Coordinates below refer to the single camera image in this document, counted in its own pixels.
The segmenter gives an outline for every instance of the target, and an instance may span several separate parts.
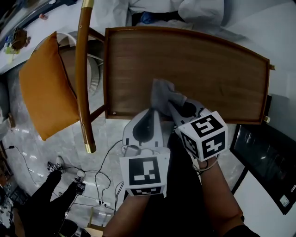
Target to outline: wooden tray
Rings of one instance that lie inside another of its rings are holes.
[[[269,59],[232,42],[164,27],[107,28],[106,118],[132,119],[150,107],[154,78],[218,111],[226,123],[260,124]]]

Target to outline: sneaker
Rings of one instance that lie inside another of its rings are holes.
[[[60,170],[61,173],[64,173],[64,160],[61,156],[56,157],[55,165],[51,162],[48,162],[49,172],[52,173],[56,170]]]
[[[75,183],[82,183],[84,180],[84,177],[85,177],[85,173],[81,169],[79,169],[77,171],[77,175],[76,175],[74,182]]]

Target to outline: marble floor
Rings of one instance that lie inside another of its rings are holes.
[[[55,162],[56,156],[62,156],[65,166],[76,166],[83,170],[99,170],[102,161],[108,149],[117,141],[122,139],[123,129],[129,122],[128,120],[105,119],[104,114],[95,119],[92,123],[94,139],[97,151],[93,154],[86,153],[80,123],[77,122],[64,130],[56,133],[46,141],[42,141],[27,112],[24,104],[19,84],[19,70],[22,65],[15,67],[4,75],[7,80],[10,96],[11,112],[16,121],[16,127],[11,129],[2,139],[4,147],[11,145],[17,146],[24,155],[31,175],[36,183],[32,181],[27,171],[23,157],[17,149],[6,150],[8,163],[14,173],[18,185],[28,194],[32,195],[39,186],[41,186],[49,174],[46,166],[47,162]],[[103,104],[103,82],[99,83],[97,92],[90,98],[90,110],[94,111]],[[167,131],[170,131],[172,124],[164,124]],[[230,146],[235,131],[235,125],[228,125],[228,146]],[[111,180],[110,187],[104,191],[104,202],[107,202],[111,208],[115,205],[115,187],[122,181],[119,157],[122,143],[118,143],[108,154],[103,165],[102,172],[109,176]],[[227,150],[220,155],[219,164],[224,176],[230,186],[233,188],[238,180],[244,166],[236,157]],[[63,193],[74,180],[77,170],[75,168],[67,169],[62,175],[62,180],[56,187],[52,199],[55,199],[59,193]],[[87,173],[84,183],[86,190],[82,196],[78,196],[75,204],[71,207],[67,215],[68,219],[76,222],[80,227],[85,227],[88,223],[91,213],[91,207],[94,207],[94,216],[92,223],[105,226],[113,215],[111,209],[104,206],[98,206],[98,193],[94,180],[95,173]],[[96,177],[99,198],[101,199],[102,190],[109,186],[109,180],[102,174]],[[124,189],[121,191],[117,206],[122,204]]]

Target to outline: orange cushion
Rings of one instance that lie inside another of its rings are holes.
[[[76,97],[68,84],[56,32],[19,72],[23,98],[42,140],[79,120]]]

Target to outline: black sleeve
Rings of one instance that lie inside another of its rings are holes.
[[[245,225],[239,225],[228,231],[223,237],[260,237]]]

